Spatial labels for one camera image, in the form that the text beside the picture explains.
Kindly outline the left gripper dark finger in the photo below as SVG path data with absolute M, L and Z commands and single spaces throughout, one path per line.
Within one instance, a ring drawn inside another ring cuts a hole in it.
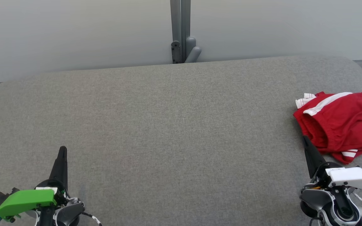
M 63 183 L 63 146 L 59 148 L 49 179 L 54 179 Z
M 62 185 L 65 190 L 68 188 L 68 162 L 67 162 L 67 148 L 61 146 L 59 148 L 59 160 L 61 161 L 61 172 L 59 180 L 62 182 Z

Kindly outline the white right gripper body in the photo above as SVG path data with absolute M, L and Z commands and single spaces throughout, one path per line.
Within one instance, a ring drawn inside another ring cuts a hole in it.
M 311 183 L 321 189 L 335 186 L 362 189 L 362 168 L 345 168 L 337 163 L 326 162 L 316 169 Z

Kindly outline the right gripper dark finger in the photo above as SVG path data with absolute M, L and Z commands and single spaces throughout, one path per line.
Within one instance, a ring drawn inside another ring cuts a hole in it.
M 307 136 L 303 136 L 303 146 L 304 146 L 304 154 L 308 168 L 308 173 L 310 178 L 312 178 L 319 167 L 318 166 L 319 152 L 316 146 L 310 141 L 310 139 Z
M 304 136 L 304 154 L 308 171 L 316 171 L 318 167 L 326 162 L 319 150 L 307 136 Z

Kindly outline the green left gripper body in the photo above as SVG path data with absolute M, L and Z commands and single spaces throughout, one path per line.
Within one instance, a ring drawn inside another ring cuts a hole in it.
M 0 204 L 0 217 L 6 221 L 23 212 L 36 210 L 41 212 L 45 207 L 57 210 L 67 203 L 68 183 L 58 179 L 46 179 L 34 189 L 18 190 Z

